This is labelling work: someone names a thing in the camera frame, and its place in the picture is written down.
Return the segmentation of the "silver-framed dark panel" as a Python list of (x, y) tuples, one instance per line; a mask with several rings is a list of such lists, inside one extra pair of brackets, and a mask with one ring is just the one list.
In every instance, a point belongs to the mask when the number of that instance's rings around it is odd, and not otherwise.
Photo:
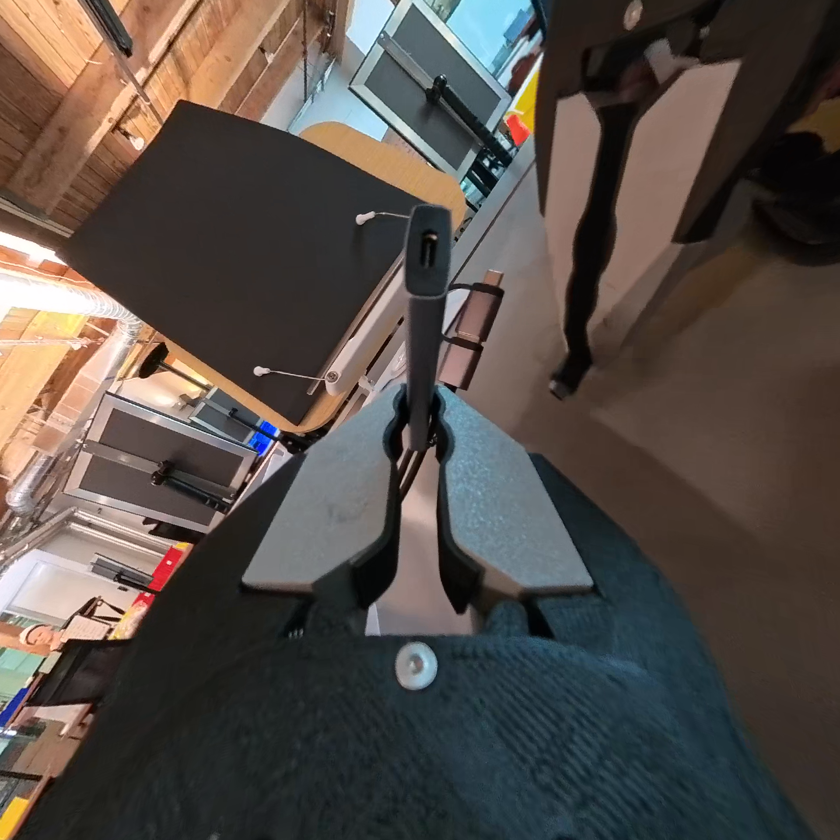
[(205, 534), (233, 506), (257, 457), (246, 445), (107, 393), (62, 489), (78, 500)]
[(350, 91), (417, 153), (467, 177), (511, 95), (425, 2), (395, 5)]

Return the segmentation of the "silver monitor with stand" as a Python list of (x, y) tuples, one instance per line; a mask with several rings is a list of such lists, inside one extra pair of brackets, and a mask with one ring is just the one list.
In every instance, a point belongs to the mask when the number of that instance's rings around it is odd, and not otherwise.
[(387, 344), (407, 306), (404, 261), (404, 255), (400, 255), (385, 273), (323, 366), (319, 379), (307, 389), (308, 396), (320, 389), (331, 396), (346, 392)]

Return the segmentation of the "grey adapter plug with tether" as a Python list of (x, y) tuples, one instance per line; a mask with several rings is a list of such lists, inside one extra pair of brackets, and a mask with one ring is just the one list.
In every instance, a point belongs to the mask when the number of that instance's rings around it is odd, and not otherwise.
[(466, 391), (475, 376), (505, 295), (503, 278), (502, 271), (489, 269), (481, 281), (449, 285), (447, 304), (455, 309), (444, 316), (437, 381), (452, 392)]

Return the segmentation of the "dark grey usb hub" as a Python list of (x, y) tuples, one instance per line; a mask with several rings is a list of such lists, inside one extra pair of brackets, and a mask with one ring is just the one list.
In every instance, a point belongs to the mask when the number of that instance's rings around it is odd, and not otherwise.
[(406, 419), (408, 446), (427, 448), (452, 254), (452, 220), (443, 206), (414, 207), (406, 231)]

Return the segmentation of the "red storage bin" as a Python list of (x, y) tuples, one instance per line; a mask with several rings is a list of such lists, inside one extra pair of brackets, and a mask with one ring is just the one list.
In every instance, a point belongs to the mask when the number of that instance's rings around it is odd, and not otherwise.
[(153, 592), (160, 592), (171, 579), (173, 573), (182, 565), (192, 549), (193, 545), (188, 542), (177, 542), (172, 545), (154, 568), (149, 588)]

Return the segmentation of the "black round-base stand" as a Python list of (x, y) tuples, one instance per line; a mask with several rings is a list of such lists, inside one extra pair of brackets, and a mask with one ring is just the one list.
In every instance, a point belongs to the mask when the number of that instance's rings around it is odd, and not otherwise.
[(194, 376), (177, 369), (173, 364), (167, 362), (170, 351), (165, 342), (158, 342), (144, 356), (136, 367), (135, 377), (140, 380), (148, 380), (158, 373), (171, 373), (176, 378), (198, 389), (200, 393), (207, 394), (214, 389), (214, 385), (199, 380)]

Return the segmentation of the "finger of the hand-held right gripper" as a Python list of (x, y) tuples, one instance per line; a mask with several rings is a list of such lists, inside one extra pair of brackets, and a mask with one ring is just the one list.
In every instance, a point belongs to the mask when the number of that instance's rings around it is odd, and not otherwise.
[(563, 400), (578, 390), (592, 365), (588, 324), (604, 267), (608, 228), (606, 212), (592, 206), (602, 122), (584, 93), (557, 101), (551, 141), (543, 222), (563, 354), (549, 388)]
[(592, 364), (605, 368), (700, 260), (677, 228), (740, 70), (739, 58), (703, 64), (662, 38), (644, 56), (658, 82), (638, 118), (619, 182), (616, 237), (587, 326)]

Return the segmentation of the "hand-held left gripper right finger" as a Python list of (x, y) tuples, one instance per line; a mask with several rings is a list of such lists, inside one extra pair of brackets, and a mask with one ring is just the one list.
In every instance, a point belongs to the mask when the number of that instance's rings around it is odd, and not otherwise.
[(594, 589), (524, 447), (444, 386), (436, 437), (438, 568), (457, 614)]

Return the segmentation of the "black wood-edged panel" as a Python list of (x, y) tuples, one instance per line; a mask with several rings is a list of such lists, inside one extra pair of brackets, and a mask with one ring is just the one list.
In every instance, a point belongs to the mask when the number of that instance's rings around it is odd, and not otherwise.
[(70, 268), (157, 331), (195, 371), (273, 424), (328, 422), (376, 355), (320, 382), (378, 320), (415, 205), (456, 228), (452, 175), (339, 122), (304, 137), (179, 101), (149, 146), (59, 249)]

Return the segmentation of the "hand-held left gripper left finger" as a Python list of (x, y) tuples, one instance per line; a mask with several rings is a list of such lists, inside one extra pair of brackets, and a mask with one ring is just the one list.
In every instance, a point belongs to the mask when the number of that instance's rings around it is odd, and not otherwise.
[(245, 570), (246, 590), (368, 607), (396, 576), (403, 387), (312, 446)]

